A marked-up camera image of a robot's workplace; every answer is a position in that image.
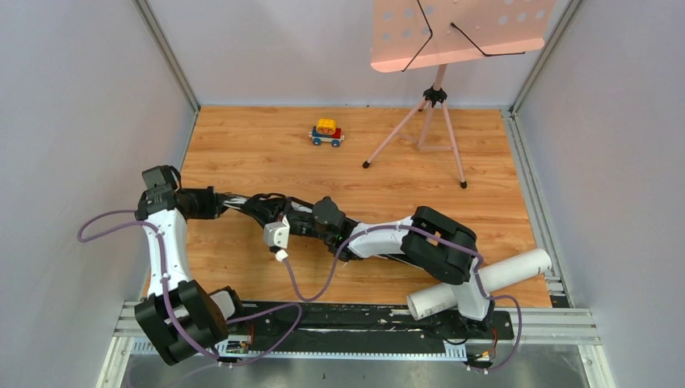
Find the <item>wooden floor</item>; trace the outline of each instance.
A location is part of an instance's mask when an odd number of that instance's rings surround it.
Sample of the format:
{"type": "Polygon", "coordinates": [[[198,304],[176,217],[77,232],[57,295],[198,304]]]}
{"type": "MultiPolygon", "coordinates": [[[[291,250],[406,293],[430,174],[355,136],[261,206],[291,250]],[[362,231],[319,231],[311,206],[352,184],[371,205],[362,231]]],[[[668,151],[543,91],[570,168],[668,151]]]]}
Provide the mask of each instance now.
{"type": "MultiPolygon", "coordinates": [[[[535,246],[502,119],[498,111],[452,111],[452,124],[469,187],[459,187],[449,151],[419,152],[393,140],[373,165],[362,162],[408,112],[391,108],[202,108],[181,171],[186,187],[218,192],[282,192],[316,202],[331,196],[349,217],[394,221],[419,205],[431,206],[473,229],[486,264],[535,246]],[[339,148],[312,145],[307,133],[319,118],[333,118],[346,140],[339,148]]],[[[404,133],[418,135],[425,113],[404,133]]],[[[436,114],[427,144],[448,145],[436,114]]],[[[293,301],[281,263],[251,218],[228,211],[215,221],[188,223],[192,275],[207,291],[225,287],[242,299],[293,301]]],[[[322,242],[291,238],[288,253],[305,296],[323,286],[333,256],[322,242]]],[[[339,265],[322,302],[405,303],[406,295],[436,284],[422,270],[384,259],[339,265]]],[[[502,291],[522,306],[549,307],[544,278],[502,291]]],[[[499,306],[507,303],[498,302],[499,306]]]]}

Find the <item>black cable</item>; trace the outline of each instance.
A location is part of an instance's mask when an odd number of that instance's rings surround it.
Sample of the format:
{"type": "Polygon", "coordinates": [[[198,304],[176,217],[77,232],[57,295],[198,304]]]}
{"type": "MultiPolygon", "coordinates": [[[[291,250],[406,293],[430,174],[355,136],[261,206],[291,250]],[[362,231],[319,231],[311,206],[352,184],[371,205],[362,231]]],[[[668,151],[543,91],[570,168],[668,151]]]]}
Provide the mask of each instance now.
{"type": "Polygon", "coordinates": [[[450,345],[463,345],[463,344],[466,344],[466,341],[468,341],[468,340],[469,340],[468,338],[464,338],[463,340],[461,340],[459,342],[452,342],[447,338],[443,338],[443,341],[447,342],[450,345]]]}
{"type": "Polygon", "coordinates": [[[216,359],[219,362],[227,362],[227,363],[233,363],[233,362],[238,362],[242,361],[242,358],[237,358],[237,357],[219,357],[216,359]]]}
{"type": "Polygon", "coordinates": [[[523,51],[523,52],[521,52],[521,53],[504,53],[504,54],[488,54],[488,53],[485,53],[483,50],[481,50],[480,47],[478,47],[478,45],[476,44],[476,42],[474,42],[473,40],[471,40],[471,38],[469,38],[469,36],[466,35],[465,32],[461,31],[461,28],[457,27],[456,24],[450,23],[450,26],[456,28],[456,30],[457,30],[458,32],[461,32],[461,35],[463,35],[464,38],[468,39],[469,42],[471,42],[471,44],[473,44],[473,47],[475,47],[476,49],[478,49],[478,51],[480,51],[481,54],[483,54],[483,57],[501,57],[501,56],[504,56],[504,55],[521,55],[521,54],[525,54],[525,53],[526,53],[525,51],[523,51]]]}
{"type": "Polygon", "coordinates": [[[176,167],[174,166],[169,166],[169,168],[171,169],[171,174],[173,174],[176,178],[176,182],[179,183],[179,190],[181,190],[183,188],[181,186],[181,173],[178,170],[176,170],[176,167]]]}
{"type": "Polygon", "coordinates": [[[267,194],[261,193],[261,194],[258,194],[258,196],[260,196],[261,198],[266,198],[266,199],[269,199],[273,196],[277,196],[279,198],[285,198],[285,195],[281,194],[279,192],[269,192],[267,194]]]}
{"type": "Polygon", "coordinates": [[[416,59],[416,57],[418,57],[418,55],[423,50],[423,48],[426,47],[426,44],[428,44],[428,42],[430,42],[431,39],[433,39],[433,28],[431,28],[431,24],[428,23],[428,18],[426,17],[426,12],[423,11],[423,7],[421,6],[421,1],[416,0],[416,3],[418,3],[418,9],[421,10],[421,15],[423,15],[423,20],[426,20],[426,26],[428,27],[428,32],[430,33],[430,35],[428,36],[426,43],[424,43],[423,46],[421,46],[421,48],[411,58],[411,61],[409,61],[409,63],[407,63],[407,66],[405,66],[405,68],[402,70],[402,73],[404,73],[407,69],[409,69],[409,65],[411,65],[411,62],[413,62],[414,59],[416,59]]]}

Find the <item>metal frame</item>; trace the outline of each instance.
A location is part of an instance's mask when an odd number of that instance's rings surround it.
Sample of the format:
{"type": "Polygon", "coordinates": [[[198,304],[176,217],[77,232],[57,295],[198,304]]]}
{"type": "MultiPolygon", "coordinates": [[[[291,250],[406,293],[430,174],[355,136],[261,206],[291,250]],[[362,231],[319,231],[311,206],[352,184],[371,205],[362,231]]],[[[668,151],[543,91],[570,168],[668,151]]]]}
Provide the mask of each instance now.
{"type": "MultiPolygon", "coordinates": [[[[138,302],[125,302],[114,330],[115,338],[144,337],[136,322],[133,307],[138,302]]],[[[516,332],[519,319],[513,307],[498,307],[507,311],[516,332]]],[[[600,345],[595,321],[588,309],[523,308],[522,344],[583,344],[600,345]]],[[[409,310],[393,310],[393,314],[411,314],[409,310]]],[[[231,336],[232,340],[247,340],[248,336],[231,336]]],[[[501,344],[513,344],[513,340],[501,340],[501,344]]],[[[469,344],[491,344],[489,339],[471,339],[469,344]]]]}
{"type": "Polygon", "coordinates": [[[134,341],[134,338],[131,337],[112,337],[103,368],[100,370],[98,382],[95,385],[96,387],[121,387],[134,341]]]}
{"type": "Polygon", "coordinates": [[[528,92],[531,90],[531,87],[536,82],[538,76],[540,76],[540,72],[547,64],[549,56],[552,55],[554,49],[559,44],[559,39],[564,35],[566,28],[569,26],[571,20],[578,12],[578,8],[582,2],[583,0],[570,0],[569,4],[566,6],[566,9],[564,9],[564,13],[561,15],[559,23],[557,23],[552,31],[552,34],[549,36],[549,39],[547,39],[547,43],[542,48],[540,56],[537,58],[535,65],[528,74],[526,81],[523,83],[521,90],[516,95],[514,103],[509,109],[509,112],[511,112],[513,115],[516,115],[516,113],[518,113],[521,109],[523,102],[525,102],[526,97],[528,97],[528,92]]]}
{"type": "Polygon", "coordinates": [[[145,22],[145,26],[147,26],[148,31],[152,36],[154,43],[157,45],[160,54],[164,57],[166,64],[169,66],[169,71],[174,75],[174,79],[176,79],[176,82],[179,84],[179,87],[181,88],[183,95],[186,97],[188,104],[190,104],[191,109],[197,116],[198,113],[200,113],[200,103],[195,97],[195,93],[193,93],[191,84],[188,82],[186,75],[181,69],[179,61],[176,59],[174,51],[171,50],[169,42],[166,40],[164,32],[159,26],[159,22],[154,16],[152,8],[150,8],[147,0],[132,1],[136,6],[136,9],[138,9],[138,12],[141,14],[141,19],[143,19],[143,22],[145,22]]]}
{"type": "Polygon", "coordinates": [[[546,214],[546,205],[540,196],[539,184],[535,171],[528,159],[526,146],[519,131],[518,121],[510,115],[508,111],[502,110],[502,120],[506,127],[506,136],[509,139],[511,155],[516,166],[516,175],[519,177],[521,193],[526,203],[526,209],[531,222],[531,229],[536,245],[544,248],[552,259],[552,269],[544,273],[549,294],[555,297],[566,297],[571,306],[574,306],[573,297],[567,292],[567,287],[563,279],[562,266],[559,255],[555,248],[553,238],[546,214]]]}
{"type": "Polygon", "coordinates": [[[579,345],[578,351],[590,388],[616,388],[602,345],[579,345]]]}

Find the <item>robotic arm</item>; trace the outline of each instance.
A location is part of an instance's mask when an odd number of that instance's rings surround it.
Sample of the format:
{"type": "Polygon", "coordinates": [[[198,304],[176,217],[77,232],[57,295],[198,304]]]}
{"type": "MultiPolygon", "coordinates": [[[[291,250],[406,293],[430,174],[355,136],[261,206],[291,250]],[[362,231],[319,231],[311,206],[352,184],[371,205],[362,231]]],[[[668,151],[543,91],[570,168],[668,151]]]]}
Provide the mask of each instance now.
{"type": "MultiPolygon", "coordinates": [[[[195,354],[195,349],[168,322],[160,283],[163,276],[169,281],[179,321],[205,347],[225,340],[229,334],[226,320],[242,314],[240,299],[231,288],[206,294],[192,280],[185,247],[188,219],[214,219],[229,209],[256,220],[264,229],[264,242],[278,261],[288,257],[291,235],[322,240],[332,253],[345,240],[358,235],[342,249],[338,259],[347,262],[380,256],[422,268],[443,283],[407,297],[415,319],[454,306],[462,316],[485,325],[492,318],[494,303],[481,295],[474,279],[476,259],[442,243],[431,243],[425,235],[438,235],[476,251],[476,234],[434,209],[421,206],[413,216],[373,225],[347,217],[328,196],[310,204],[278,193],[240,196],[215,193],[213,187],[182,188],[180,174],[169,166],[144,171],[143,180],[147,190],[138,202],[136,219],[153,223],[164,235],[167,273],[161,273],[156,236],[146,231],[152,273],[148,297],[136,306],[136,320],[169,365],[195,354]],[[368,233],[371,228],[380,230],[368,233]]],[[[481,271],[482,284],[489,294],[541,273],[550,265],[547,254],[535,250],[485,268],[481,271]]]]}

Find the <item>tripod leg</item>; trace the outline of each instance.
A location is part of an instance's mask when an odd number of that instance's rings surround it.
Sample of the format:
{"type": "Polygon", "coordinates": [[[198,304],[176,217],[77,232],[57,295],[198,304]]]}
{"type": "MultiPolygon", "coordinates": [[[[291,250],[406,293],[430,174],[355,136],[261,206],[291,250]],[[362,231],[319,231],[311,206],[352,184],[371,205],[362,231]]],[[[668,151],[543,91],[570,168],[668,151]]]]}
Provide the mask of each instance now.
{"type": "Polygon", "coordinates": [[[385,148],[385,146],[387,146],[388,143],[390,143],[390,141],[393,139],[393,137],[395,137],[395,135],[397,135],[397,133],[400,132],[402,127],[404,127],[405,124],[407,123],[407,121],[409,121],[412,118],[412,116],[414,116],[416,114],[418,109],[423,106],[424,102],[425,102],[425,100],[423,98],[421,98],[421,101],[419,101],[416,105],[414,105],[413,108],[411,108],[411,111],[407,114],[407,116],[405,116],[404,120],[402,120],[400,122],[400,124],[397,127],[395,127],[395,129],[393,129],[393,131],[388,135],[388,137],[386,137],[385,140],[383,140],[383,142],[380,144],[378,149],[373,152],[371,157],[366,159],[364,164],[362,164],[362,167],[368,168],[369,166],[371,166],[371,162],[373,161],[373,159],[376,158],[376,156],[378,156],[378,154],[380,154],[380,152],[385,148]]]}
{"type": "Polygon", "coordinates": [[[423,109],[426,107],[426,104],[428,103],[428,100],[426,100],[425,103],[423,103],[423,106],[418,109],[419,112],[423,112],[423,109]]]}
{"type": "Polygon", "coordinates": [[[433,120],[433,110],[434,108],[432,105],[428,107],[428,112],[426,112],[426,119],[423,121],[423,130],[421,131],[421,136],[418,138],[418,143],[416,143],[416,146],[418,148],[421,148],[421,146],[423,146],[423,142],[426,140],[428,129],[431,127],[431,120],[433,120]]]}
{"type": "Polygon", "coordinates": [[[461,158],[459,157],[459,150],[456,148],[456,140],[454,138],[454,129],[449,118],[449,111],[447,101],[443,101],[443,114],[445,115],[445,124],[448,127],[450,141],[452,142],[452,151],[454,151],[454,159],[456,160],[456,168],[459,169],[459,178],[461,181],[461,188],[466,188],[466,178],[464,177],[464,168],[461,166],[461,158]]]}

